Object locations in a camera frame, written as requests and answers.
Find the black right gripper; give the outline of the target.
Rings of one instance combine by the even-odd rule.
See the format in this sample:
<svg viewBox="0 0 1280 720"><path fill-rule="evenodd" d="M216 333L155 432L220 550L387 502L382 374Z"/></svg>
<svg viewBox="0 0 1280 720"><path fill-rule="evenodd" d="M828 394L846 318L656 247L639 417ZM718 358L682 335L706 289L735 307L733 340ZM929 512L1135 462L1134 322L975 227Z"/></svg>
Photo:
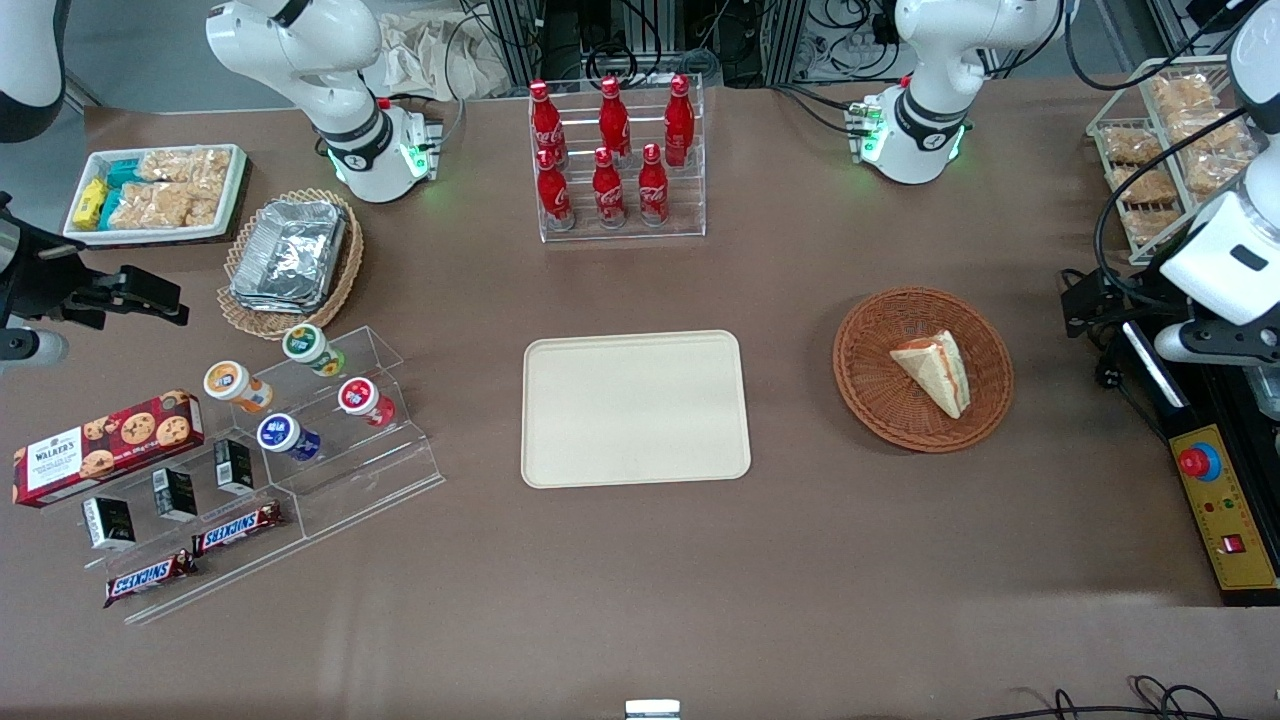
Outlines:
<svg viewBox="0 0 1280 720"><path fill-rule="evenodd" d="M82 247L15 217L10 195L1 196L3 325L51 319L102 331L109 313L155 316L173 325L189 323L182 287L138 266L120 266L118 299L110 277L87 268Z"/></svg>

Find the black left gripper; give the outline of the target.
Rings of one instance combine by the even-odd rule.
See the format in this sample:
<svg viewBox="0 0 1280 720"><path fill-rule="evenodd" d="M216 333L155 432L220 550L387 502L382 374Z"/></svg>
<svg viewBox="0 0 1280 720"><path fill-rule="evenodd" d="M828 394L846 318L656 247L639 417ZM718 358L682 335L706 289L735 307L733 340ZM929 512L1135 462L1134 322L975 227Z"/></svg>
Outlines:
<svg viewBox="0 0 1280 720"><path fill-rule="evenodd" d="M1206 341L1207 309L1175 286L1162 273L1162 266L1149 272L1149 288L1167 307L1155 323L1155 341ZM1155 299L1142 283L1112 283L1100 269L1085 274L1074 268L1061 270L1061 314L1066 337L1080 337L1112 313L1115 325L1155 315Z"/></svg>

